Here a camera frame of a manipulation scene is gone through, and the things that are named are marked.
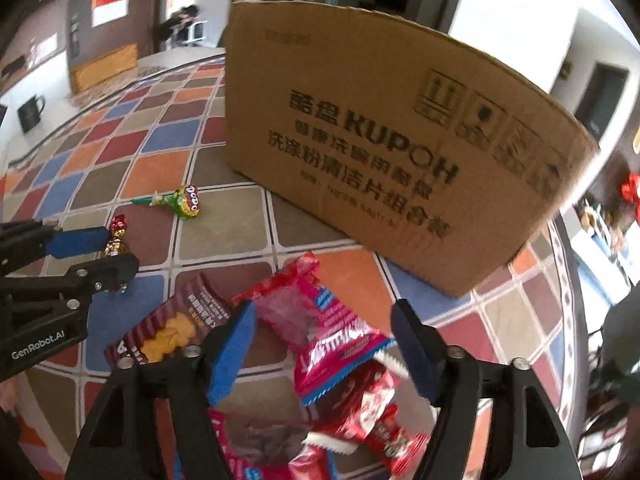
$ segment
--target black mug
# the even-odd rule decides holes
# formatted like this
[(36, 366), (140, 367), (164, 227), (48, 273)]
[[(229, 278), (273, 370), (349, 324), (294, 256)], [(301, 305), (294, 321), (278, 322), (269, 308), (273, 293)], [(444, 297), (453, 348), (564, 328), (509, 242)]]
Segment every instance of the black mug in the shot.
[(44, 110), (45, 103), (44, 96), (33, 96), (18, 108), (18, 119), (24, 133), (40, 122), (40, 114)]

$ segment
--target brown cardboard box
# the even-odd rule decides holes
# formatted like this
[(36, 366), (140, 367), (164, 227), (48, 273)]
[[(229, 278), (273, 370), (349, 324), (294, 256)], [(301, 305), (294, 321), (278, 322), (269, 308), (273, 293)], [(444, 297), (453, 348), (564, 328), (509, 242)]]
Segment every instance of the brown cardboard box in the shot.
[(452, 296), (516, 254), (598, 148), (539, 88), (386, 14), (233, 4), (233, 168)]

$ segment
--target red snack package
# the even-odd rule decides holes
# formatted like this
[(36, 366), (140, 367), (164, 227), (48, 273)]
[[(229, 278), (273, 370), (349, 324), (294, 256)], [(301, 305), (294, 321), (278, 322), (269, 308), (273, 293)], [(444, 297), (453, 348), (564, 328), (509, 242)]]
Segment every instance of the red snack package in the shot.
[(296, 355), (294, 391), (304, 405), (392, 343), (321, 285), (318, 265), (313, 253), (305, 253), (234, 298), (253, 301), (257, 317)]
[(214, 327), (227, 322), (232, 308), (200, 273), (120, 341), (108, 345), (104, 356), (110, 365), (124, 356), (140, 364), (160, 362), (180, 348), (202, 343)]
[(398, 426), (397, 413), (398, 406), (389, 404), (365, 439), (365, 443), (389, 468), (392, 477), (404, 474), (415, 460), (420, 460), (429, 441), (426, 433), (411, 437)]
[(396, 394), (401, 379), (377, 361), (356, 368), (339, 387), (344, 391), (305, 442), (350, 454), (365, 441)]
[[(209, 409), (209, 417), (236, 480), (335, 480), (330, 454), (304, 444), (308, 426), (269, 422)], [(181, 465), (175, 477), (183, 479)]]

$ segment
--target screw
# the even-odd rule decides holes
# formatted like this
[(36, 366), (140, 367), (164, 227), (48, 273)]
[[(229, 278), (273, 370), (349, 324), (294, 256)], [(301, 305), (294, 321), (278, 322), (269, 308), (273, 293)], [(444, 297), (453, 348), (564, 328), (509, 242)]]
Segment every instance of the screw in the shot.
[(513, 361), (511, 361), (511, 364), (518, 370), (529, 370), (531, 368), (529, 361), (527, 361), (524, 357), (516, 357)]
[(466, 355), (465, 349), (459, 346), (447, 347), (447, 355), (453, 359), (463, 359)]
[(182, 355), (189, 358), (198, 357), (201, 353), (202, 353), (202, 350), (200, 350), (200, 347), (198, 345), (189, 345), (189, 346), (185, 346), (182, 349)]
[(133, 357), (126, 356), (118, 361), (118, 368), (121, 370), (128, 370), (129, 368), (133, 368), (133, 365), (136, 362), (133, 360)]

